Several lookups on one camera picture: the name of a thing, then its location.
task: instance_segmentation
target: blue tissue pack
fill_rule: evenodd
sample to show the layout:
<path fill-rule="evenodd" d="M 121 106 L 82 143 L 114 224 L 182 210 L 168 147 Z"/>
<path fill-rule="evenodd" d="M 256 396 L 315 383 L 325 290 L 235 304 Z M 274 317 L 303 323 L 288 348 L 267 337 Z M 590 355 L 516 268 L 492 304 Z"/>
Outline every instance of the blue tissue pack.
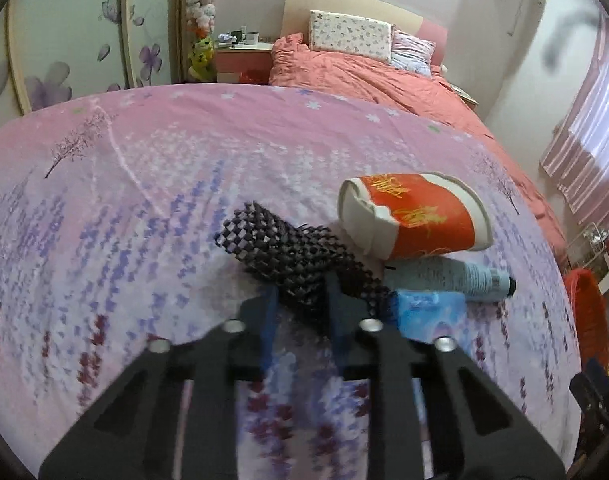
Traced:
<path fill-rule="evenodd" d="M 398 289 L 391 299 L 398 329 L 407 339 L 431 343 L 442 336 L 459 339 L 465 332 L 466 299 L 462 292 L 416 292 Z"/>

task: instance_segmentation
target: pillow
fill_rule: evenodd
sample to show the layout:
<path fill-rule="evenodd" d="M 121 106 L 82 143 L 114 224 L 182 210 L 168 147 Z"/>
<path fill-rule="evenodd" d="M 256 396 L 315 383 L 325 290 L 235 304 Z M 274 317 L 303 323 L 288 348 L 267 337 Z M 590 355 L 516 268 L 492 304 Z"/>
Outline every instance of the pillow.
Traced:
<path fill-rule="evenodd" d="M 340 14 L 312 10 L 309 21 L 311 50 L 342 52 L 391 63 L 391 24 Z"/>
<path fill-rule="evenodd" d="M 421 40 L 393 27 L 391 65 L 395 68 L 433 79 L 430 65 L 434 50 L 435 42 Z"/>

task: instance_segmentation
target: headboard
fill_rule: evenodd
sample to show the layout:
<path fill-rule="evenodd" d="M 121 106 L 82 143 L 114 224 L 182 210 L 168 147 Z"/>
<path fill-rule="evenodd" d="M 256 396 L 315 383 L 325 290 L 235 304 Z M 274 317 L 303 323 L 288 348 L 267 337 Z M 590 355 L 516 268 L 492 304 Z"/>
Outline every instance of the headboard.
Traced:
<path fill-rule="evenodd" d="M 448 34 L 446 28 L 429 22 L 413 12 L 379 0 L 286 0 L 282 16 L 281 36 L 302 32 L 304 41 L 307 41 L 310 11 L 314 9 L 342 12 L 393 23 L 401 30 L 422 40 L 435 41 L 435 52 L 431 58 L 432 64 L 439 65 L 444 58 L 444 47 Z"/>

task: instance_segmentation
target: pink curtain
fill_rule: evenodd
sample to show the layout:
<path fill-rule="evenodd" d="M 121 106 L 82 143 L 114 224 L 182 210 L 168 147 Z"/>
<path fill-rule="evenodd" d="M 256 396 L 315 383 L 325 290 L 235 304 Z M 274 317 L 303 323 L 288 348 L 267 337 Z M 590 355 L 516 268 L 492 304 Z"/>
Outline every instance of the pink curtain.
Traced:
<path fill-rule="evenodd" d="M 580 225 L 595 222 L 609 229 L 609 17 L 604 11 L 587 78 L 540 163 Z"/>

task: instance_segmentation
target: orange bedspread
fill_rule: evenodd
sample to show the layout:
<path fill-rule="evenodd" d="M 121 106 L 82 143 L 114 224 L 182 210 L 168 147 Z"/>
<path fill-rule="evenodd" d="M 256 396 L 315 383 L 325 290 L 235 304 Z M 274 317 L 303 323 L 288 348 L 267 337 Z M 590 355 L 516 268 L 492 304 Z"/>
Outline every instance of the orange bedspread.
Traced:
<path fill-rule="evenodd" d="M 558 261 L 564 257 L 566 240 L 549 203 L 438 72 L 433 72 L 431 80 L 366 57 L 312 52 L 302 43 L 302 34 L 276 41 L 272 55 L 271 85 L 310 88 L 401 108 L 481 139 L 510 174 Z"/>

